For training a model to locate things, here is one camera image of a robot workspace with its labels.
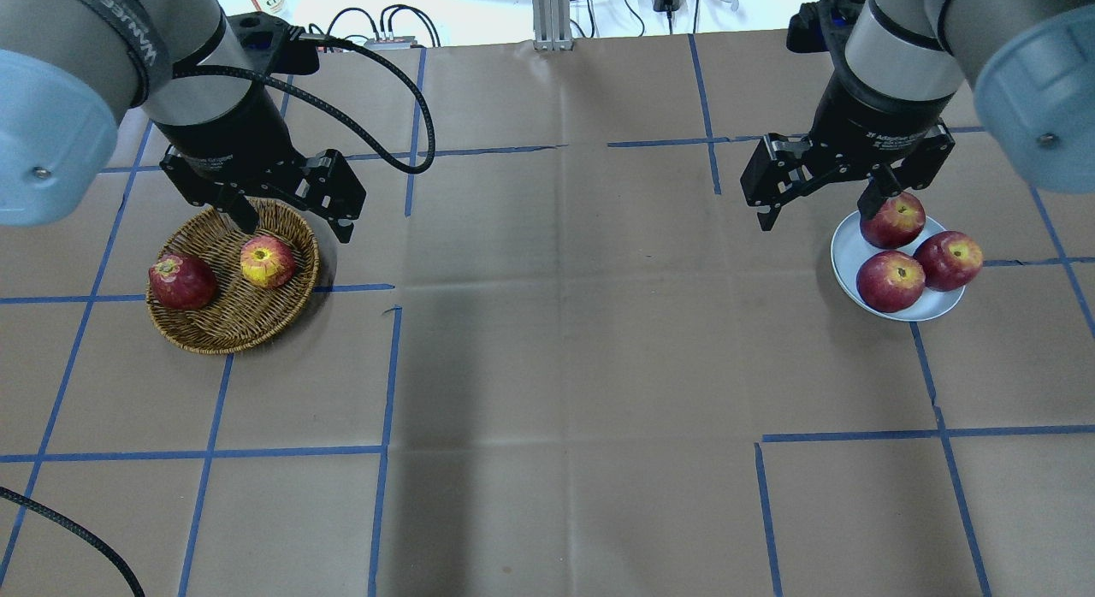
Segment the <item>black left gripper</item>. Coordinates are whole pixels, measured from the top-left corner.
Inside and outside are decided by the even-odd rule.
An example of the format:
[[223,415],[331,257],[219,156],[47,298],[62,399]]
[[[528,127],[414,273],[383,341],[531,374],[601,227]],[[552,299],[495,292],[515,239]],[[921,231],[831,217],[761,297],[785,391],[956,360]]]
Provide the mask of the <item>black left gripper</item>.
[[251,84],[222,117],[159,129],[169,142],[160,169],[192,206],[212,206],[240,231],[254,234],[261,216],[249,199],[276,199],[326,220],[341,244],[351,242],[366,199],[364,185],[336,150],[298,153],[262,84]]

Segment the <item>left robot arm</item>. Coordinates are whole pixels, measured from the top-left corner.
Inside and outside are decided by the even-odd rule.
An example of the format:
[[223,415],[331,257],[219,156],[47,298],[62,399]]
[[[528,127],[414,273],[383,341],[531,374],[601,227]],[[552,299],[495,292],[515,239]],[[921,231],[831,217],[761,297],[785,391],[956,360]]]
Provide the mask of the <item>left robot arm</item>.
[[298,153],[269,96],[314,74],[316,39],[217,0],[3,0],[4,226],[58,222],[107,167],[129,110],[168,138],[161,170],[192,206],[258,230],[257,199],[351,239],[364,185],[335,150]]

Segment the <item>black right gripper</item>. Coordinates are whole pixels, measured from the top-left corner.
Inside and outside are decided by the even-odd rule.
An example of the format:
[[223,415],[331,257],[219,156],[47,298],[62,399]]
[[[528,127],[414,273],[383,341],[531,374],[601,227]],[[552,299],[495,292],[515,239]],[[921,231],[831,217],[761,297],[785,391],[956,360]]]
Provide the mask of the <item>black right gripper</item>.
[[853,76],[833,74],[808,133],[763,134],[740,176],[744,200],[769,232],[789,202],[865,180],[858,213],[871,222],[900,192],[927,188],[938,176],[956,145],[941,118],[952,97],[887,97]]

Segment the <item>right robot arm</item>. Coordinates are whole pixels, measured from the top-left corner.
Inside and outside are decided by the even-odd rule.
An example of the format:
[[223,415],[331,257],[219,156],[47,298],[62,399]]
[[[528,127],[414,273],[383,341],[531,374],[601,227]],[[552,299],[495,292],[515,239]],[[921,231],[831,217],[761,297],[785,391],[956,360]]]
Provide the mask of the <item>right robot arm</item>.
[[941,115],[963,83],[1028,185],[1092,191],[1092,0],[817,0],[789,19],[786,46],[827,54],[833,71],[809,133],[764,134],[744,169],[764,231],[832,183],[866,181],[866,219],[926,188],[954,148]]

